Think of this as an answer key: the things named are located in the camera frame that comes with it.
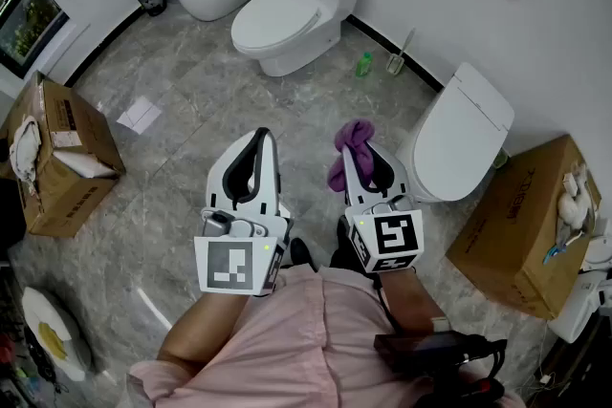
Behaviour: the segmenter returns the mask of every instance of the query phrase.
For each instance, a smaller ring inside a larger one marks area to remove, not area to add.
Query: open cardboard box
[[[488,298],[556,318],[572,291],[590,234],[544,264],[555,244],[563,175],[584,158],[569,135],[512,157],[448,250],[449,260]],[[589,173],[593,201],[601,195]]]
[[[20,182],[28,231],[72,237],[113,188],[125,167],[106,118],[77,93],[39,72],[24,87],[3,126],[9,145],[26,116],[38,122],[41,145],[36,160],[37,195]],[[114,170],[106,178],[86,179],[54,156],[54,151],[89,155]]]

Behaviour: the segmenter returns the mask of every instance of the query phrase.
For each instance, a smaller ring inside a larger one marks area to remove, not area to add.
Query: toilet seat lid
[[[507,132],[454,84],[434,102],[414,146],[415,173],[441,201],[463,199],[482,181]]]
[[[299,36],[320,18],[317,0],[251,0],[233,21],[231,38],[245,50],[261,50]]]

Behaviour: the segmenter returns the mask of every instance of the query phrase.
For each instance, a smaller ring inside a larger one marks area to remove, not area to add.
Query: gray tiled floor
[[[127,175],[75,239],[28,236],[11,250],[22,285],[55,292],[95,354],[97,373],[86,382],[60,376],[71,391],[59,406],[114,406],[128,366],[155,356],[166,329],[142,291],[170,322],[200,294],[192,238],[207,174],[237,137],[262,125],[273,131],[294,235],[326,264],[343,210],[325,182],[337,156],[333,135],[350,118],[370,118],[375,140],[395,151],[435,96],[408,70],[388,76],[384,49],[348,24],[338,45],[307,67],[267,77],[231,46],[232,19],[198,22],[170,0],[164,14],[130,26],[76,86],[109,119]],[[364,51],[374,71],[357,79]],[[116,122],[138,97],[162,110],[141,135]],[[423,206],[419,276],[457,330],[509,338],[501,378],[520,386],[537,364],[544,322],[490,303],[445,258],[483,188],[459,203]]]

